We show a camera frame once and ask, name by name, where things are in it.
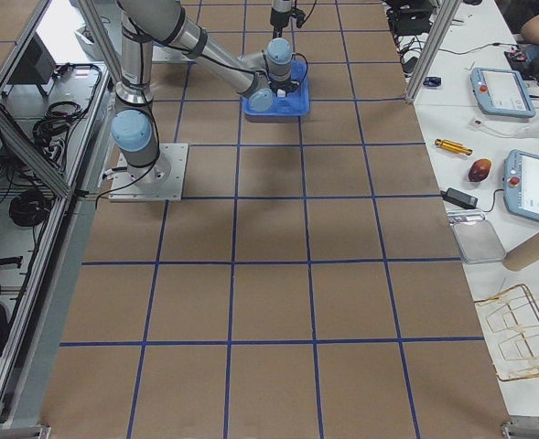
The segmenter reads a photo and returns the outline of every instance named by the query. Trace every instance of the brown fruit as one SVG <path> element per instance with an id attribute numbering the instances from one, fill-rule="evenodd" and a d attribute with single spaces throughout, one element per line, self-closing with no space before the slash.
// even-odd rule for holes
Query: brown fruit
<path id="1" fill-rule="evenodd" d="M 489 176 L 491 162 L 488 158 L 480 158 L 472 164 L 469 171 L 470 181 L 482 181 Z"/>

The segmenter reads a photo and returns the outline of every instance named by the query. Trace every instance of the black power adapter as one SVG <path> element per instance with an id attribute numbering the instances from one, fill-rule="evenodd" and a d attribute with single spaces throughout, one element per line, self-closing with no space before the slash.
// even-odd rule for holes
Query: black power adapter
<path id="1" fill-rule="evenodd" d="M 452 187 L 449 187 L 446 191 L 441 190 L 440 194 L 442 195 L 442 199 L 444 199 L 444 201 L 454 204 L 455 206 L 459 206 L 460 208 L 475 209 L 477 207 L 478 199 L 476 197 L 472 197 L 469 194 L 455 190 Z"/>

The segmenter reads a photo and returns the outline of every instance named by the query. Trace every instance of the yellow tool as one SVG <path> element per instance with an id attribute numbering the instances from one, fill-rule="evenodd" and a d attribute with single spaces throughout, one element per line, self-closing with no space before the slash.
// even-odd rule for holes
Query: yellow tool
<path id="1" fill-rule="evenodd" d="M 465 145 L 459 144 L 457 142 L 452 142 L 451 140 L 440 140 L 436 139 L 434 142 L 434 145 L 436 145 L 438 148 L 445 149 L 447 151 L 450 151 L 454 154 L 466 154 L 471 155 L 472 150 L 468 149 Z"/>

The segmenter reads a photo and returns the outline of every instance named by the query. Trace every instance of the tablet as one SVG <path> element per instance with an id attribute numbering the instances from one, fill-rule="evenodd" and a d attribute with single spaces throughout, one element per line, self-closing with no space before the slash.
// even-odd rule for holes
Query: tablet
<path id="1" fill-rule="evenodd" d="M 534 117 L 535 108 L 516 70 L 476 68 L 470 73 L 472 90 L 486 114 Z"/>
<path id="2" fill-rule="evenodd" d="M 505 161 L 504 184 L 507 209 L 539 221 L 539 155 L 511 151 Z"/>

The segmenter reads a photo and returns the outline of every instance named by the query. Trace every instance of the gold wire shelf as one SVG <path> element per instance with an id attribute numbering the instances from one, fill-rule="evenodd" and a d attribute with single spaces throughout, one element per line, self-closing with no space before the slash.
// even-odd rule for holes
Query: gold wire shelf
<path id="1" fill-rule="evenodd" d="M 539 378 L 539 300 L 526 284 L 517 284 L 475 301 L 488 337 L 494 338 L 501 359 L 494 358 L 501 381 Z"/>

